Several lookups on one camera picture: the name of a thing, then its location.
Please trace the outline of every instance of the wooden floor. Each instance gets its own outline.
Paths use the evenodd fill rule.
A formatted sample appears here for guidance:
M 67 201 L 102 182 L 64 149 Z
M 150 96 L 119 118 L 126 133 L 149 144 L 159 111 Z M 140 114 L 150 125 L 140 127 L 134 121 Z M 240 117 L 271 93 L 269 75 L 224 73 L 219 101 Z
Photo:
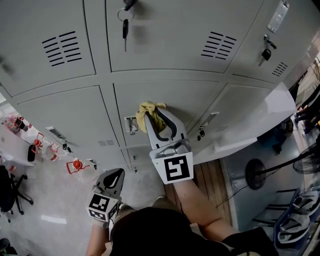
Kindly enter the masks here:
M 193 168 L 193 181 L 195 184 L 215 207 L 219 206 L 218 210 L 221 212 L 225 221 L 232 225 L 230 206 L 226 201 L 228 199 L 227 189 L 219 160 L 196 164 Z M 174 186 L 167 184 L 164 185 L 164 189 L 166 197 L 180 208 L 180 200 Z

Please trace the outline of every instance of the locker door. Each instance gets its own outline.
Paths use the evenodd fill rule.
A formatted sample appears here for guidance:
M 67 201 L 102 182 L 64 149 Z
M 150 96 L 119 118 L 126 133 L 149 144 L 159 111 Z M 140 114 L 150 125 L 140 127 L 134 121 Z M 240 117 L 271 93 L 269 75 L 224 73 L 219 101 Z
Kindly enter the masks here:
M 0 34 L 0 81 L 11 96 L 95 74 L 82 0 L 2 0 Z
M 106 1 L 112 71 L 185 69 L 224 73 L 263 0 L 148 0 L 133 6 L 126 52 L 122 0 Z M 122 10 L 121 19 L 132 13 Z
M 264 1 L 261 11 L 235 55 L 230 69 L 234 75 L 278 84 L 283 81 L 319 37 L 320 12 L 311 0 L 290 0 L 289 8 L 276 33 L 268 24 L 279 0 Z M 266 48 L 264 35 L 277 46 L 268 61 L 258 66 Z
M 152 165 L 152 161 L 149 156 L 150 151 L 152 151 L 152 148 L 150 145 L 128 148 L 128 153 L 129 153 L 130 162 L 132 166 L 145 165 L 145 164 Z
M 165 103 L 167 109 L 184 123 L 188 132 L 220 91 L 216 82 L 177 80 L 116 83 L 114 89 L 128 147 L 149 144 L 146 133 L 138 130 L 135 135 L 130 135 L 125 128 L 124 118 L 134 116 L 141 103 Z M 171 130 L 166 128 L 160 135 L 169 137 Z
M 228 127 L 236 125 L 238 120 L 242 120 L 246 115 L 251 113 L 252 109 L 270 92 L 271 89 L 267 88 L 227 83 L 192 131 L 199 131 L 199 126 L 210 113 L 217 113 L 209 125 L 204 128 L 204 131 L 206 136 L 215 134 L 220 136 Z
M 79 158 L 96 160 L 108 168 L 126 165 L 99 86 L 32 99 L 18 107 L 39 130 L 55 127 Z

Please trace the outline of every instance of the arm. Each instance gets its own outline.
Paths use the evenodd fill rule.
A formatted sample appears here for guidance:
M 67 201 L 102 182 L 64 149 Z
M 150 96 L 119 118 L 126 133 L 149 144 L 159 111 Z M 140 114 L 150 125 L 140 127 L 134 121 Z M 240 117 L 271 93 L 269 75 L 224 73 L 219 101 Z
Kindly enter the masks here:
M 220 212 L 191 179 L 173 185 L 187 218 L 191 223 L 198 223 L 205 238 L 221 242 L 238 233 L 222 219 Z
M 101 256 L 106 250 L 105 243 L 108 242 L 109 228 L 93 224 L 85 256 Z

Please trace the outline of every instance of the fan stand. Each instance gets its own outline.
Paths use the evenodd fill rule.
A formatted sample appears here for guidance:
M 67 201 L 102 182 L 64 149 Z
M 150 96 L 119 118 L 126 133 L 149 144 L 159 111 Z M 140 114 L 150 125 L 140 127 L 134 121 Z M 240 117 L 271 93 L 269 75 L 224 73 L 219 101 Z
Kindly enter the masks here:
M 266 182 L 265 165 L 259 159 L 251 159 L 245 167 L 245 180 L 253 190 L 260 189 Z
M 251 159 L 245 167 L 245 180 L 250 188 L 253 190 L 260 189 L 266 182 L 266 173 L 275 171 L 287 165 L 293 164 L 294 162 L 306 158 L 307 156 L 313 154 L 316 151 L 316 148 L 313 148 L 310 151 L 300 154 L 298 157 L 291 159 L 290 161 L 284 162 L 277 166 L 265 169 L 265 165 L 261 160 L 255 158 Z

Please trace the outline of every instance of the cable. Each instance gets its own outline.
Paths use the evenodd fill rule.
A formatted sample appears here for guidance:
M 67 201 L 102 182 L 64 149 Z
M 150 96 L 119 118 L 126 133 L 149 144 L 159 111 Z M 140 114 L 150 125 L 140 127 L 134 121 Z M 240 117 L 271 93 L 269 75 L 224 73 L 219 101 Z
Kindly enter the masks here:
M 279 169 L 275 170 L 273 173 L 270 173 L 267 177 L 264 178 L 264 180 L 266 180 L 270 175 L 275 174 L 277 171 L 279 171 L 282 167 L 280 167 Z M 228 198 L 227 200 L 224 200 L 222 203 L 220 203 L 216 208 L 218 208 L 220 205 L 224 204 L 225 202 L 229 201 L 231 198 L 233 198 L 236 194 L 238 194 L 241 190 L 245 189 L 249 187 L 249 185 L 246 185 L 242 188 L 240 188 L 237 192 L 235 192 L 230 198 Z

